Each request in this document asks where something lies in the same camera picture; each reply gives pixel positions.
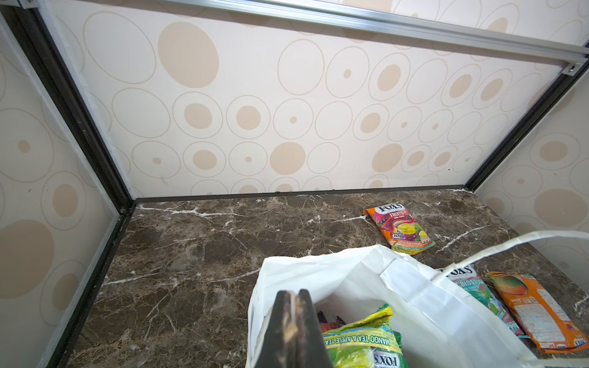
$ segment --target brown marble surface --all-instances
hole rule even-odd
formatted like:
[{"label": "brown marble surface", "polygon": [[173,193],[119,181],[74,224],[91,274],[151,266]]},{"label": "brown marble surface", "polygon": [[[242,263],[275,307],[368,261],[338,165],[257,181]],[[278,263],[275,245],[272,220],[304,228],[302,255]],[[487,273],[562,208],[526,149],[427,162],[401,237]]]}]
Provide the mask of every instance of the brown marble surface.
[{"label": "brown marble surface", "polygon": [[[390,202],[436,241],[415,256],[434,268],[517,235],[464,190],[139,204],[68,366],[243,367],[263,259],[385,244],[369,218],[343,220]],[[532,246],[481,260],[477,271],[532,274],[589,333],[585,294]]]}]

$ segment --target patterned wall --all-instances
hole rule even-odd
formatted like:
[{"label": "patterned wall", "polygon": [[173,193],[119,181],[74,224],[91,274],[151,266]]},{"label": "patterned wall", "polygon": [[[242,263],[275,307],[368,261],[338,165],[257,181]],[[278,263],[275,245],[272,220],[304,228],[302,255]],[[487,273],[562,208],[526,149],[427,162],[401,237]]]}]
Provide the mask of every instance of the patterned wall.
[{"label": "patterned wall", "polygon": [[[139,197],[463,184],[561,70],[171,2],[101,3],[51,0],[46,21]],[[362,4],[569,43],[589,34],[576,2]]]},{"label": "patterned wall", "polygon": [[0,16],[0,366],[18,368],[67,322],[116,218],[15,45]]},{"label": "patterned wall", "polygon": [[[589,232],[589,79],[583,76],[477,190],[520,234],[534,230]],[[532,243],[589,293],[589,241]]]}]

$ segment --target candy bag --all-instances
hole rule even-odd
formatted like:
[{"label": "candy bag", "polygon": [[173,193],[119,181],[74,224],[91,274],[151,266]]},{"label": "candy bag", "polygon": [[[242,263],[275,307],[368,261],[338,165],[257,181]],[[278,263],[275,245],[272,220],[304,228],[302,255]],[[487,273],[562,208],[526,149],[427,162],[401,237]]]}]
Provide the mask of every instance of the candy bag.
[{"label": "candy bag", "polygon": [[587,336],[535,278],[507,272],[488,275],[540,352],[571,353],[589,349]]},{"label": "candy bag", "polygon": [[333,368],[407,368],[401,334],[391,330],[388,304],[363,320],[323,334]]},{"label": "candy bag", "polygon": [[414,255],[434,245],[434,241],[402,204],[390,203],[369,208],[364,213],[372,217],[392,250]]},{"label": "candy bag", "polygon": [[489,308],[489,310],[499,317],[517,337],[526,337],[503,304],[501,304],[493,293],[491,293],[489,287],[482,280],[481,276],[477,275],[474,264],[471,263],[463,268],[457,268],[450,272],[446,277],[452,280],[456,285],[462,287],[470,295],[474,296],[475,299],[484,304],[485,307]]}]

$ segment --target lemon illustration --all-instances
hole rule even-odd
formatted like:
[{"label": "lemon illustration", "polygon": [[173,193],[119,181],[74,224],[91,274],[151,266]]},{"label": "lemon illustration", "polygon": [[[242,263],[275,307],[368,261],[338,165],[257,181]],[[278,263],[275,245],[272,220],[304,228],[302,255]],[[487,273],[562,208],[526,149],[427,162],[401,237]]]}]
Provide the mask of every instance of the lemon illustration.
[{"label": "lemon illustration", "polygon": [[401,233],[407,235],[415,234],[417,232],[417,230],[415,230],[415,227],[413,227],[413,225],[411,224],[401,224],[397,226],[397,229],[399,229]]}]

